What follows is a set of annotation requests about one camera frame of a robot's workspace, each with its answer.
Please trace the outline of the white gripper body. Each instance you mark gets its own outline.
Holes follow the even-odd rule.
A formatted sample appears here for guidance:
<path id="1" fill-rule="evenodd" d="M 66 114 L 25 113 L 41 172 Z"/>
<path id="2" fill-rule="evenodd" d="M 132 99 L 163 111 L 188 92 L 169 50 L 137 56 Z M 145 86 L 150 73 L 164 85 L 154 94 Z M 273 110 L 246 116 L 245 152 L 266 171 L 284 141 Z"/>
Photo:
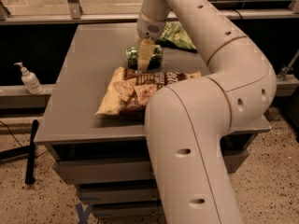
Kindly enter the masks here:
<path id="1" fill-rule="evenodd" d="M 165 25 L 166 21 L 153 20 L 143 12 L 140 12 L 136 23 L 136 30 L 138 36 L 142 39 L 156 39 L 163 33 Z"/>

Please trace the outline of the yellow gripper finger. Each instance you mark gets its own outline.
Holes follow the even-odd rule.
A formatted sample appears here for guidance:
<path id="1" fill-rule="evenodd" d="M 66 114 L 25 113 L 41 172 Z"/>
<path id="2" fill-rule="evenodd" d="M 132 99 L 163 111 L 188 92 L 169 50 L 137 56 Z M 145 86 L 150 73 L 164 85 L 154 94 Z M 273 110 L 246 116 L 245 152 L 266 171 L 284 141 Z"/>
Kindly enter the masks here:
<path id="1" fill-rule="evenodd" d="M 148 70 L 150 59 L 155 50 L 155 43 L 151 38 L 142 39 L 138 46 L 137 69 L 142 72 Z"/>

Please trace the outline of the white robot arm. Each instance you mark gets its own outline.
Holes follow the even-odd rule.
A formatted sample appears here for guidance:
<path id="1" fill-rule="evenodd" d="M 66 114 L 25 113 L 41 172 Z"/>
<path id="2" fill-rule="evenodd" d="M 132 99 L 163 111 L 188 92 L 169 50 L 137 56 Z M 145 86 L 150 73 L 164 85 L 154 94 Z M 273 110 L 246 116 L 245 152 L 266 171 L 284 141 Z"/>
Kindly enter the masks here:
<path id="1" fill-rule="evenodd" d="M 276 94 L 275 71 L 207 0 L 144 0 L 139 36 L 158 37 L 169 13 L 209 73 L 161 88 L 146 108 L 146 139 L 166 222 L 243 224 L 220 140 L 263 116 Z"/>

